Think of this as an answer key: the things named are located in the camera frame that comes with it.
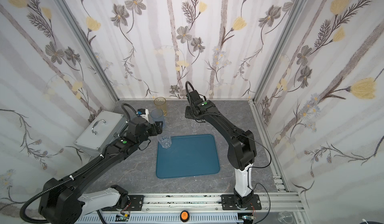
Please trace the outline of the clear ribbed glass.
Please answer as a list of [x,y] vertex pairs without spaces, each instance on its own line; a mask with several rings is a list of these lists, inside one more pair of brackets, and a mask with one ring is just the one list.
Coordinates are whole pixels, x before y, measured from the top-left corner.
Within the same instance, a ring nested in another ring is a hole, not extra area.
[[161,135],[157,136],[158,143],[163,149],[168,149],[172,145],[172,137],[168,133],[162,133]]

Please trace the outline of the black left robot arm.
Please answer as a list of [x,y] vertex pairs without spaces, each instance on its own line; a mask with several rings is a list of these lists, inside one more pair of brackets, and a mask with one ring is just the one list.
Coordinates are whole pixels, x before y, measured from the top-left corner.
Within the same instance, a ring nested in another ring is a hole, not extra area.
[[119,136],[84,167],[57,180],[50,179],[43,191],[26,201],[20,209],[20,218],[30,224],[74,224],[82,216],[106,207],[115,207],[124,201],[127,192],[117,185],[89,197],[84,191],[115,165],[139,150],[143,142],[163,132],[164,122],[149,123],[137,115],[127,115],[127,123]]

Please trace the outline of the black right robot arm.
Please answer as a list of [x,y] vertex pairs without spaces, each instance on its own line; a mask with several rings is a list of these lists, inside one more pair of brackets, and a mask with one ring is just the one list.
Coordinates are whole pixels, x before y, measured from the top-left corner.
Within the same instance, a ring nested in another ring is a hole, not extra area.
[[228,143],[228,160],[235,169],[236,184],[234,188],[234,201],[238,209],[244,210],[251,204],[254,198],[251,176],[252,169],[265,169],[272,163],[272,155],[269,155],[269,163],[263,167],[255,167],[257,156],[256,145],[265,148],[264,145],[254,139],[251,131],[244,131],[235,126],[221,114],[216,105],[204,95],[199,94],[193,85],[186,81],[186,97],[189,105],[185,109],[185,118],[197,123],[209,123],[215,128]]

